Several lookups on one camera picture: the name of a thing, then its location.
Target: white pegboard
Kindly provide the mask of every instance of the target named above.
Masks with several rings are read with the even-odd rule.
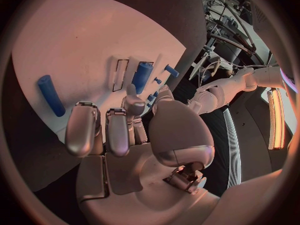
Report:
[[[154,62],[140,98],[158,90],[169,77],[167,64],[175,67],[185,47],[168,31],[142,13],[114,0],[47,0],[18,37],[12,59],[20,87],[28,102],[64,142],[72,107],[92,101],[101,112],[102,128],[110,107],[120,107],[125,87],[112,92],[109,77],[112,56],[138,57]],[[37,81],[50,75],[66,108],[57,117],[48,106]]]

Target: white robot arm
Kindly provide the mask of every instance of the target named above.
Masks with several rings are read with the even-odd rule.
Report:
[[[228,104],[238,92],[250,92],[257,87],[285,88],[279,67],[254,70],[245,67],[231,78],[223,78],[197,89],[188,106],[198,115],[210,113]]]

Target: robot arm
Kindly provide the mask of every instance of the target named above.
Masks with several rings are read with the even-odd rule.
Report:
[[[245,67],[231,78],[223,78],[201,86],[188,106],[198,115],[210,113],[228,104],[238,92],[250,92],[257,87],[283,88],[279,67],[265,67],[254,70]]]

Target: white curved panel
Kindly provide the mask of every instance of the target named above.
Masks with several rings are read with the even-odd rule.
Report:
[[[96,103],[102,128],[106,110],[121,106],[125,89],[114,93],[109,89],[111,56],[129,59],[138,56],[154,62],[140,95],[147,100],[149,94],[159,89],[153,79],[159,77],[163,85],[170,75],[164,67],[169,64],[174,68],[184,51],[185,47],[163,27],[122,3],[48,0],[22,30],[12,59],[28,102],[64,142],[65,127],[76,102]],[[51,76],[66,108],[62,117],[55,116],[37,86],[38,79],[44,75]]]

